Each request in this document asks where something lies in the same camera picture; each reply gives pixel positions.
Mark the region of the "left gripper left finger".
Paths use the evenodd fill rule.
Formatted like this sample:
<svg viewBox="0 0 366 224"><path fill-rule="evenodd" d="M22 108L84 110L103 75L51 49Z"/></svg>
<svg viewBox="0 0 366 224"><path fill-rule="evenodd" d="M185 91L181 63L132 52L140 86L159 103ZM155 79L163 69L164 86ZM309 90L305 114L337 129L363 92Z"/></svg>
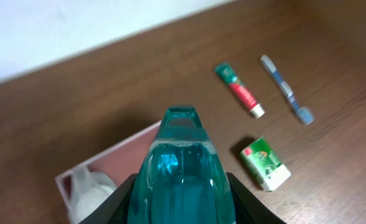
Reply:
<svg viewBox="0 0 366 224"><path fill-rule="evenodd" d="M93 213L79 224L127 224L129 203L138 174L131 174Z"/></svg>

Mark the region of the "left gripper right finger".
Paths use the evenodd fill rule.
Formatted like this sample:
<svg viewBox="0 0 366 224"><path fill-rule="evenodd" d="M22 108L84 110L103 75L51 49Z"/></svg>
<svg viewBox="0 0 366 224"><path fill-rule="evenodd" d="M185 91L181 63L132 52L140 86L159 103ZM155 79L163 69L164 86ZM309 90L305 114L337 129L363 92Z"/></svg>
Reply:
<svg viewBox="0 0 366 224"><path fill-rule="evenodd" d="M232 173L227 172L236 224L286 224L261 203Z"/></svg>

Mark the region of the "foam soap pump bottle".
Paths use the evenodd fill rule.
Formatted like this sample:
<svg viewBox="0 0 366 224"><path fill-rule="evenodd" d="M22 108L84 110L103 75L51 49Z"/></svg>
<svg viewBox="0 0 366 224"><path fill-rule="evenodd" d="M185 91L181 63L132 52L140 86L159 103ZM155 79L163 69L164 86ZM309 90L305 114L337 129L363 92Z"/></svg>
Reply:
<svg viewBox="0 0 366 224"><path fill-rule="evenodd" d="M91 215L116 189L103 172L90 171L87 166L72 170L72 190L68 215L71 223L80 223Z"/></svg>

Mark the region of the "teal mouthwash bottle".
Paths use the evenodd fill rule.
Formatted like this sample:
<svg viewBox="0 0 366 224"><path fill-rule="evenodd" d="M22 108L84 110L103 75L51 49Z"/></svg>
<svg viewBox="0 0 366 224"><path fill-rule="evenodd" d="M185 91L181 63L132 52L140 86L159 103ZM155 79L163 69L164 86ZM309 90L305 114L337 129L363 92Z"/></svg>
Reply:
<svg viewBox="0 0 366 224"><path fill-rule="evenodd" d="M228 178L195 108L168 108L135 180L128 223L235 222Z"/></svg>

